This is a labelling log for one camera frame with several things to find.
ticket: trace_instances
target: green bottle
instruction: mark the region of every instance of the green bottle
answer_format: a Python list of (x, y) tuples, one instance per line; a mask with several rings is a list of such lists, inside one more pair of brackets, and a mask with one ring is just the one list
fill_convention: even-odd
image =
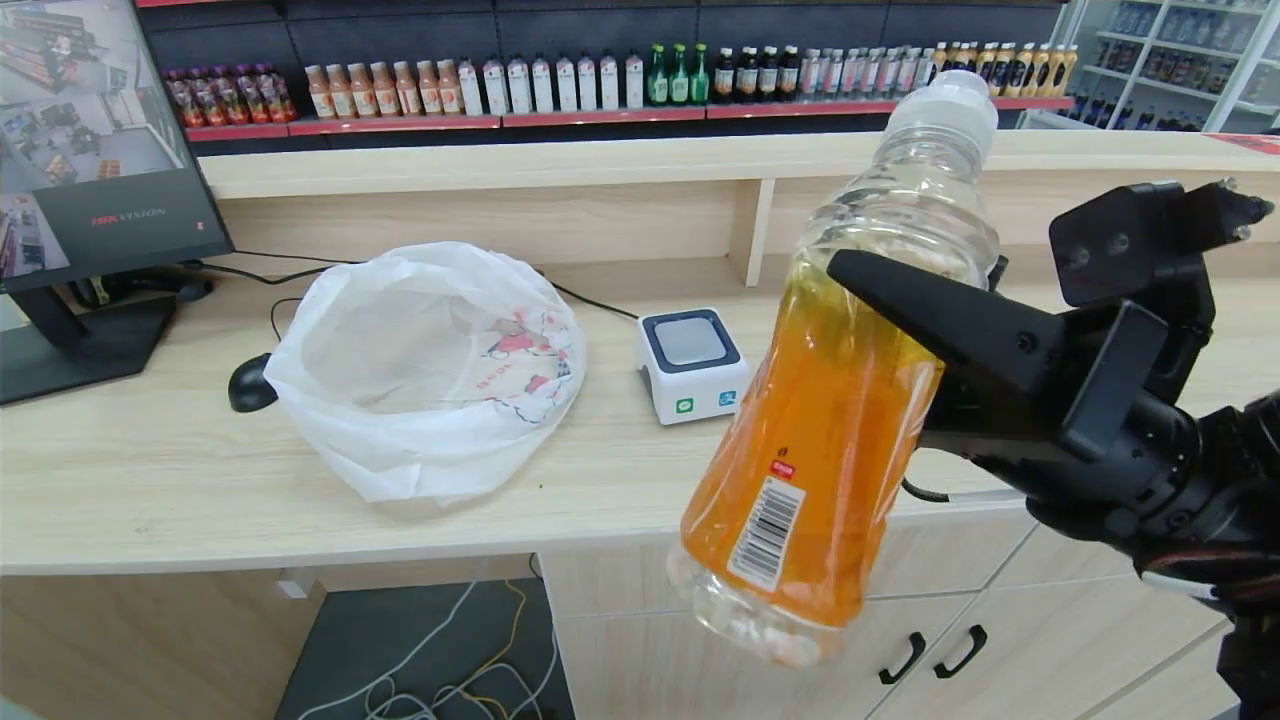
[(671, 76), (671, 104), (684, 105), (689, 102), (689, 68), (685, 63), (685, 44), (672, 45), (676, 49), (676, 70)]
[(653, 60), (649, 63), (649, 104), (667, 104), (667, 60), (666, 49), (653, 44)]
[(694, 77), (690, 78), (689, 95), (694, 105), (705, 105), (707, 96), (712, 90), (712, 77), (707, 74), (707, 45), (699, 42), (694, 45), (694, 50), (698, 51), (698, 59), (694, 61), (698, 69), (694, 70)]

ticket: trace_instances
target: orange drink bottle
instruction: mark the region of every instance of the orange drink bottle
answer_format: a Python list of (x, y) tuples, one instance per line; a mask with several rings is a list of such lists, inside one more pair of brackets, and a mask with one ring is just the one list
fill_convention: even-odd
[(703, 625), (776, 662), (842, 652), (943, 370), (827, 263), (869, 250), (987, 287), (988, 95), (966, 70), (908, 95), (872, 167), (813, 215), (773, 342), (681, 520), (672, 583)]

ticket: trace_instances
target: monitor stand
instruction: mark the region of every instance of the monitor stand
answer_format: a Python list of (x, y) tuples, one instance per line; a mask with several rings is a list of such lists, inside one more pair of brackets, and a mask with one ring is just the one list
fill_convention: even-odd
[(0, 405), (142, 372), (173, 296), (76, 315), (51, 287), (10, 295), (29, 325), (0, 333)]

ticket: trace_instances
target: red label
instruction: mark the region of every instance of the red label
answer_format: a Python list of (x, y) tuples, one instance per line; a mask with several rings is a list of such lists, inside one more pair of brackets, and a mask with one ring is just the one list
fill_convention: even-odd
[(1206, 135), (1221, 140), (1222, 142), (1230, 142), (1231, 145), (1247, 147), (1254, 152), (1280, 155), (1280, 137), (1266, 135), (1231, 135), (1225, 132), (1211, 132)]
[(791, 475), (796, 474), (796, 469), (781, 460), (774, 460), (773, 465), (769, 465), (769, 471), (774, 475), (782, 478), (783, 480), (790, 480)]

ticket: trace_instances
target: barcode label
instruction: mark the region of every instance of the barcode label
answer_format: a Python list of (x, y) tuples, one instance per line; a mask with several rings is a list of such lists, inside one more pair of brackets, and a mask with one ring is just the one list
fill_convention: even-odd
[(804, 491), (774, 477), (767, 477), (760, 495), (751, 507), (751, 516), (737, 538), (728, 570), (739, 578), (769, 592), (778, 588), (782, 561), (787, 555), (787, 541)]

